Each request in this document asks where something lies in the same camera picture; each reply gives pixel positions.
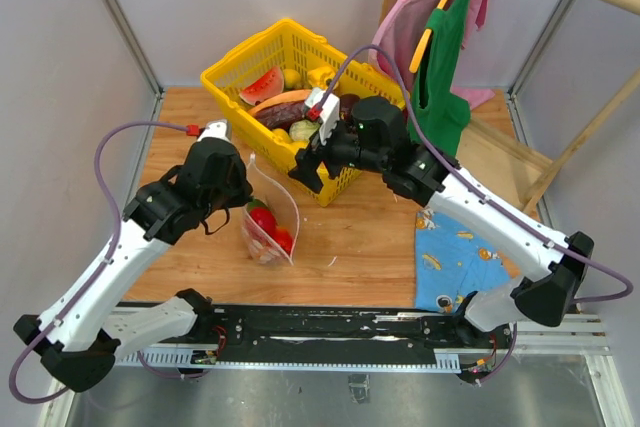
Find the green mango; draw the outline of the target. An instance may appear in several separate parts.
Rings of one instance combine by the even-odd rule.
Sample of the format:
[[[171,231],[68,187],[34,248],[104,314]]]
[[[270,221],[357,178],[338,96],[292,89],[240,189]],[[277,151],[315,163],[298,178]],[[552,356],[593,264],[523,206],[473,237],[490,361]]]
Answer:
[[[259,200],[259,199],[257,199],[257,198],[252,199],[252,200],[247,204],[247,210],[248,210],[249,212],[251,212],[251,211],[252,211],[253,209],[255,209],[255,208],[262,208],[262,209],[266,209],[266,210],[268,210],[268,209],[269,209],[269,207],[268,207],[264,202],[262,202],[261,200]]]

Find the dark purple mangosteen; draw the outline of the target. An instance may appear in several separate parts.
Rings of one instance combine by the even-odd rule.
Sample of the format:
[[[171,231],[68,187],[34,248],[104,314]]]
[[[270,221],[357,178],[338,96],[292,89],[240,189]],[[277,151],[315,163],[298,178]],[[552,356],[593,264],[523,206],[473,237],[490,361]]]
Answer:
[[[339,115],[344,121],[351,118],[353,107],[360,101],[360,97],[356,94],[343,94],[339,97]]]

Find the clear polka dot zip bag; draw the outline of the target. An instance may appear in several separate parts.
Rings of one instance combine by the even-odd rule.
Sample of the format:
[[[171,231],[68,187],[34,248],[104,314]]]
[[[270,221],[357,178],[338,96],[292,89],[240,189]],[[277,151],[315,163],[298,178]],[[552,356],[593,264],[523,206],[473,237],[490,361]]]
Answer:
[[[261,265],[293,265],[300,229],[300,213],[288,190],[251,153],[247,179],[253,187],[243,207],[241,233],[252,259]]]

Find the red bell pepper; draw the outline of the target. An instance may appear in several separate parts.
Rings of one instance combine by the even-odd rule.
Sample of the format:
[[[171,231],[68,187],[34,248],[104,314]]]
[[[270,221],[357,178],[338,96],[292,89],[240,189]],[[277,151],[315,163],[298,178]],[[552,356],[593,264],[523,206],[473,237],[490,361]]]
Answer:
[[[277,226],[273,235],[273,240],[287,255],[291,254],[294,240],[286,228]]]

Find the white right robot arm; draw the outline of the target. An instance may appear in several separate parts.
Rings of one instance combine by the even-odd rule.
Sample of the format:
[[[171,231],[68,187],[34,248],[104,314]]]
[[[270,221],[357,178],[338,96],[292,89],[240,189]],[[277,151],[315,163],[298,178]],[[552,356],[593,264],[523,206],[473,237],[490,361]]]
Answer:
[[[489,291],[470,293],[454,315],[453,334],[474,347],[499,326],[529,320],[559,326],[570,310],[593,250],[583,233],[550,229],[493,194],[457,161],[413,142],[402,111],[387,99],[359,100],[350,123],[339,116],[337,96],[315,88],[304,102],[318,130],[295,155],[291,178],[318,193],[325,167],[336,178],[350,167],[381,175],[397,196],[446,214],[514,261],[518,277]]]

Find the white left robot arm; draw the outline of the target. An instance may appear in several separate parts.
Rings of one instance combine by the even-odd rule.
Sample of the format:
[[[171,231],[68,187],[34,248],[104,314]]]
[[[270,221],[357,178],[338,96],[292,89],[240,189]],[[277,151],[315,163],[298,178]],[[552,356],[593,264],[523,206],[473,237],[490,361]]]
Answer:
[[[203,137],[183,164],[140,188],[119,216],[119,238],[105,245],[74,285],[39,315],[23,315],[17,336],[66,388],[84,392],[114,364],[159,341],[195,343],[215,331],[210,300],[193,289],[120,320],[112,310],[142,273],[188,231],[216,211],[244,206],[252,187],[237,148],[226,138]]]

